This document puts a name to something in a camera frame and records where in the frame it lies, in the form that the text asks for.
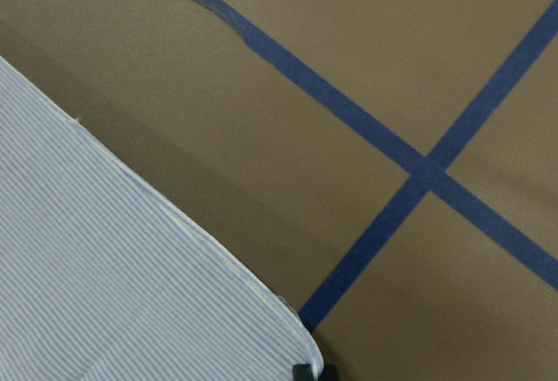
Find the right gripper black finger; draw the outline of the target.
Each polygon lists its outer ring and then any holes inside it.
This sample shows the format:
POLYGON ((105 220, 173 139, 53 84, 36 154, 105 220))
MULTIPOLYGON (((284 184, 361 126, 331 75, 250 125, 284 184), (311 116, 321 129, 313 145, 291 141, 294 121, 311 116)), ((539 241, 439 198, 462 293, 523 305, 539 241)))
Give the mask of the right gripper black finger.
POLYGON ((338 371, 334 365, 326 364, 319 375, 315 375, 310 364, 295 364, 292 367, 293 381, 338 381, 338 371))

